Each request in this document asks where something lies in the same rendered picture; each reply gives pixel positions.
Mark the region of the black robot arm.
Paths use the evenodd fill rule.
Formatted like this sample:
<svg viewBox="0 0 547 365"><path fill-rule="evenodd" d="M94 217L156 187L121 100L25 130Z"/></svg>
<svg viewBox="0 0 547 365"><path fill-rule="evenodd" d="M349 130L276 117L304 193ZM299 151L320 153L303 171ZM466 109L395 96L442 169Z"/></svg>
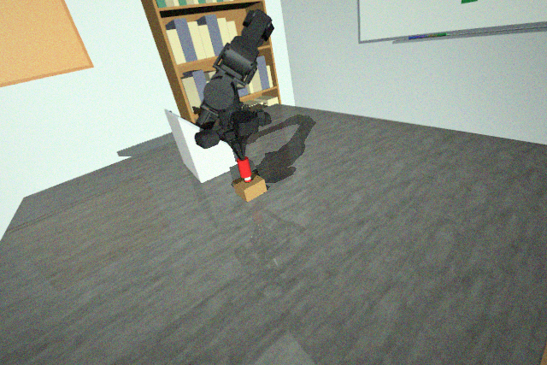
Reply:
<svg viewBox="0 0 547 365"><path fill-rule="evenodd" d="M271 17L260 9L250 10L243 25L241 36L235 36L230 44L226 43L216 59L213 65L216 73L203 91L204 99L200 105L202 111L197 122L191 122L203 130L212 129L219 118L215 109L227 108L233 99L238 97L237 84L246 86L251 82L257 70L257 47L264 41L267 42L274 30ZM240 136L257 133L258 126L264 125L265 121L264 110L256 109L250 112L248 104L244 104L243 109L232 112L231 115L229 113L228 116L228 125L232 124Z"/></svg>

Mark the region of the tan wooden block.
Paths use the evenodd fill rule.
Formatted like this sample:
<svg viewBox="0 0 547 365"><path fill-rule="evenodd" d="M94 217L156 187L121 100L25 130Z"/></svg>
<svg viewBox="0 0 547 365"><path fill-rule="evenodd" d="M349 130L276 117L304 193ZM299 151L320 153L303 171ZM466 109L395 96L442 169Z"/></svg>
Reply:
<svg viewBox="0 0 547 365"><path fill-rule="evenodd" d="M251 175L250 182L244 182L244 178L239 178L232 183L236 194L247 203L267 191L265 179L254 173Z"/></svg>

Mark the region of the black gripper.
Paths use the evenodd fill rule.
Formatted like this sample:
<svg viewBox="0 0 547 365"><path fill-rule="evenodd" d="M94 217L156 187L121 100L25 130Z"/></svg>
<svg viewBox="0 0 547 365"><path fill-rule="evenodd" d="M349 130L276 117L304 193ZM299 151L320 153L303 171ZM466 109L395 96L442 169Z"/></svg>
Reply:
<svg viewBox="0 0 547 365"><path fill-rule="evenodd" d="M232 148L232 150L241 161L244 160L247 140L248 137L253 133L246 134L245 136L240 136L232 127L232 124L228 125L229 113L231 115L232 112L237 112L238 110L242 109L243 105L244 103L240 102L239 97L237 97L233 99L232 103L227 108L215 109L217 110L220 119L218 123L221 129L214 131L207 128L200 132L195 132L194 140L196 145L200 146L203 149L208 149L216 146L221 140L223 142L226 142ZM265 124L262 125L262 127L272 123L269 113L264 113L266 121Z"/></svg>

